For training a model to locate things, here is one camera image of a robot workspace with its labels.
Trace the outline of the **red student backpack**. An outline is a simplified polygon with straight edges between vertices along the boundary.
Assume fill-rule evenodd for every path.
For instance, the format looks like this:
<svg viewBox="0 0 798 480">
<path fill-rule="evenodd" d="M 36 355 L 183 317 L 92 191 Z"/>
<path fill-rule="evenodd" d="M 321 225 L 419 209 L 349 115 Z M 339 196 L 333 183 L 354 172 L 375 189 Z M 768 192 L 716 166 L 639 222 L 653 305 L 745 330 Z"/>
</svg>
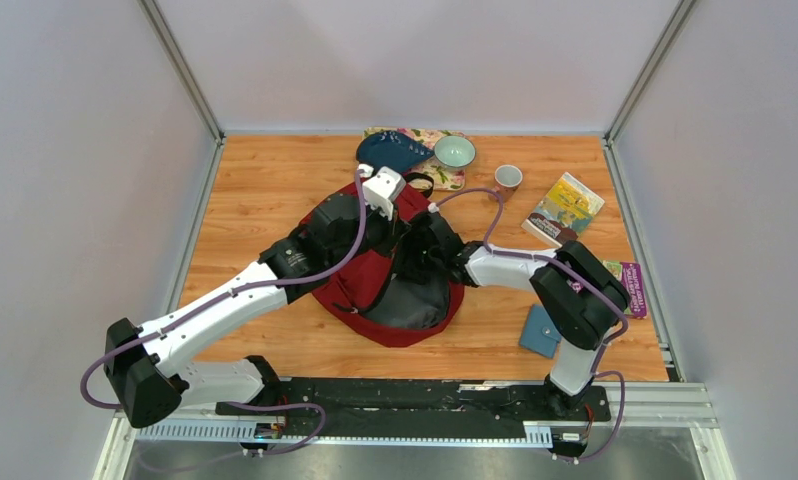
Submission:
<svg viewBox="0 0 798 480">
<path fill-rule="evenodd" d="M 395 204 L 409 225 L 430 213 L 429 192 L 406 186 Z M 311 292 L 330 314 L 355 333 L 386 347 L 408 347 L 441 333 L 460 308 L 465 285 L 444 274 L 415 280 L 408 272 L 408 236 L 391 256 L 367 252 L 356 256 Z"/>
</svg>

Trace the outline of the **yellow and teal paperback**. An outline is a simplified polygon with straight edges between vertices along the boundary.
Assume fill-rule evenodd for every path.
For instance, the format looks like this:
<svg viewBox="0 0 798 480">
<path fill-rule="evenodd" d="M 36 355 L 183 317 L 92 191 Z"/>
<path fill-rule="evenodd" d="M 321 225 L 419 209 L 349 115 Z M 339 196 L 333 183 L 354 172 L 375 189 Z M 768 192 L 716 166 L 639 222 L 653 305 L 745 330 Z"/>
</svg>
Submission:
<svg viewBox="0 0 798 480">
<path fill-rule="evenodd" d="M 554 247 L 577 240 L 605 200 L 575 176 L 564 172 L 522 222 L 522 228 Z"/>
</svg>

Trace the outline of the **purple treehouse book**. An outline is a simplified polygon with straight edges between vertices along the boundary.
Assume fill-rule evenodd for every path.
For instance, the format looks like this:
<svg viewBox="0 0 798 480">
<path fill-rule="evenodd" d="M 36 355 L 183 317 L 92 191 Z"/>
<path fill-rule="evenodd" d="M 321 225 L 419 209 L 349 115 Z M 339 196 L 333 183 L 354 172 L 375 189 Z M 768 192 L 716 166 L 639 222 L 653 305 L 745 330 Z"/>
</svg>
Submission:
<svg viewBox="0 0 798 480">
<path fill-rule="evenodd" d="M 631 300 L 625 314 L 629 318 L 648 316 L 647 298 L 641 266 L 636 262 L 603 260 L 604 267 L 625 287 Z"/>
</svg>

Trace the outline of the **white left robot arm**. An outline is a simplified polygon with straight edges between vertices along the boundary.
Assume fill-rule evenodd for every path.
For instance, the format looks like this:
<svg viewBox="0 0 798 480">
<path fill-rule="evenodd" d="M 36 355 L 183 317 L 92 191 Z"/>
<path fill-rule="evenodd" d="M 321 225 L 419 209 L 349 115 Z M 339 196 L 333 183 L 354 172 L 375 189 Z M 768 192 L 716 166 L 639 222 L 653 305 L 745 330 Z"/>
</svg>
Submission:
<svg viewBox="0 0 798 480">
<path fill-rule="evenodd" d="M 131 426 L 154 425 L 181 406 L 244 403 L 266 415 L 280 387 L 250 360 L 197 364 L 194 358 L 241 325 L 328 284 L 368 253 L 386 253 L 404 222 L 395 198 L 335 193 L 232 279 L 172 313 L 140 325 L 123 318 L 105 334 L 99 362 Z"/>
</svg>

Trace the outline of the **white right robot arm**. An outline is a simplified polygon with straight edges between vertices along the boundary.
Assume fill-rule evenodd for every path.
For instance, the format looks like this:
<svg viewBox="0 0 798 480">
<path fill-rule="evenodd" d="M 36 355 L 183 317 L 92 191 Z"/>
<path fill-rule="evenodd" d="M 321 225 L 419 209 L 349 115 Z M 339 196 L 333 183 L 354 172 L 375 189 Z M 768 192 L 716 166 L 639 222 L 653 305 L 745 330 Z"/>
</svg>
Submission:
<svg viewBox="0 0 798 480">
<path fill-rule="evenodd" d="M 585 389 L 608 343 L 628 330 L 624 311 L 631 296 L 582 243 L 556 249 L 520 250 L 485 241 L 463 241 L 439 213 L 418 215 L 408 239 L 423 265 L 438 267 L 464 286 L 507 287 L 537 295 L 561 335 L 548 374 L 545 404 L 557 418 L 573 417 L 585 405 Z"/>
</svg>

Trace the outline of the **floral rectangular tray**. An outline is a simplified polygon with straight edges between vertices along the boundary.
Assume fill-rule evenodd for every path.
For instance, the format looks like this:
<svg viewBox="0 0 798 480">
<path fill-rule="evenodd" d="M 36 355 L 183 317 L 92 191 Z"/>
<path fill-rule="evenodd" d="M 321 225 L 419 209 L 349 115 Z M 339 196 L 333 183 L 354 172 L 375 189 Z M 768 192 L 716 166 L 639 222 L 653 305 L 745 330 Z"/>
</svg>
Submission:
<svg viewBox="0 0 798 480">
<path fill-rule="evenodd" d="M 416 128 L 394 128 L 394 127 L 369 127 L 364 130 L 363 139 L 376 132 L 395 130 L 408 135 L 414 140 L 423 143 L 425 146 L 434 149 L 435 143 L 442 137 L 447 135 L 458 135 L 466 137 L 459 131 L 447 131 L 436 129 L 416 129 Z M 432 179 L 433 190 L 443 191 L 457 191 L 461 190 L 465 185 L 465 169 L 453 170 L 444 168 L 433 156 L 427 161 L 414 167 L 408 172 L 401 173 L 407 174 L 410 172 L 420 173 L 427 175 Z"/>
</svg>

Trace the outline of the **dark blue leaf plate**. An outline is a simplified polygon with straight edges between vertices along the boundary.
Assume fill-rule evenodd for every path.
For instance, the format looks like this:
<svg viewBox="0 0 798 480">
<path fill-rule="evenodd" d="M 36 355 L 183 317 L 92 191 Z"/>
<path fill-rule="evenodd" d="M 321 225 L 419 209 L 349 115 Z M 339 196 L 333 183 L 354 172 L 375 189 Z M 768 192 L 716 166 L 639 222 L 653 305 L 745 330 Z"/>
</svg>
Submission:
<svg viewBox="0 0 798 480">
<path fill-rule="evenodd" d="M 358 163 L 370 165 L 375 170 L 387 167 L 398 173 L 408 172 L 433 156 L 431 148 L 395 130 L 366 136 L 355 154 Z"/>
</svg>

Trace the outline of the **pale green ceramic bowl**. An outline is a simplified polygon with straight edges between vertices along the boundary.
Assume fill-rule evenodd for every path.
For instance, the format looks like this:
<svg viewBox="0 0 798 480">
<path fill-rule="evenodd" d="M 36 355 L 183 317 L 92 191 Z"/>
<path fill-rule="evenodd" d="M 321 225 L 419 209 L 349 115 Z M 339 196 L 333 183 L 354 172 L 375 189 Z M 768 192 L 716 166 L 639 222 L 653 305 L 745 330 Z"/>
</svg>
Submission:
<svg viewBox="0 0 798 480">
<path fill-rule="evenodd" d="M 462 170 L 473 163 L 476 158 L 474 144 L 463 136 L 447 135 L 434 145 L 436 160 L 447 169 Z"/>
</svg>

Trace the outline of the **pink patterned mug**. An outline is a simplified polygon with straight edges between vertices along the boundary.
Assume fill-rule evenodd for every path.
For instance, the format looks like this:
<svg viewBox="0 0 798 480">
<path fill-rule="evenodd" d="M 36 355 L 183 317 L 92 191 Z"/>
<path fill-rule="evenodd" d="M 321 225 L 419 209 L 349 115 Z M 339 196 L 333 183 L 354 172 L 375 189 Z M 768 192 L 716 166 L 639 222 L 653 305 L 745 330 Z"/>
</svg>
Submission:
<svg viewBox="0 0 798 480">
<path fill-rule="evenodd" d="M 507 202 L 514 196 L 523 179 L 523 172 L 517 166 L 510 164 L 498 166 L 494 171 L 494 193 L 489 195 L 490 199 Z"/>
</svg>

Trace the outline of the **blue leather wallet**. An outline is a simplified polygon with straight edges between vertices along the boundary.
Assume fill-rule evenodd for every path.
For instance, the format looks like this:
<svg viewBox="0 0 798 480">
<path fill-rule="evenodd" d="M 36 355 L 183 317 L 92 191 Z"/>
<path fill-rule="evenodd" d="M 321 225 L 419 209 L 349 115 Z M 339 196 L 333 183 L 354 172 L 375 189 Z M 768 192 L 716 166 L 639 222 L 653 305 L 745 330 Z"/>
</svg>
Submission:
<svg viewBox="0 0 798 480">
<path fill-rule="evenodd" d="M 527 314 L 518 345 L 542 357 L 553 359 L 562 340 L 546 309 L 533 305 Z"/>
</svg>

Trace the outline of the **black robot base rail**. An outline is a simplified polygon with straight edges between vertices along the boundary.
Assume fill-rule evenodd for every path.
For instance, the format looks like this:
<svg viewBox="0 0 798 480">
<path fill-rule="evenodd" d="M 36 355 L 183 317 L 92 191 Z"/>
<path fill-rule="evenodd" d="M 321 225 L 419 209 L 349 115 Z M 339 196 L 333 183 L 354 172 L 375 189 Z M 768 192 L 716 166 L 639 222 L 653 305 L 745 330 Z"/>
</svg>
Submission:
<svg viewBox="0 0 798 480">
<path fill-rule="evenodd" d="M 277 416 L 283 438 L 351 437 L 414 440 L 515 440 L 528 422 L 572 422 L 586 438 L 593 424 L 611 420 L 604 388 L 575 400 L 543 384 L 454 380 L 293 377 L 273 380 L 244 408 L 229 402 L 219 415 Z"/>
</svg>

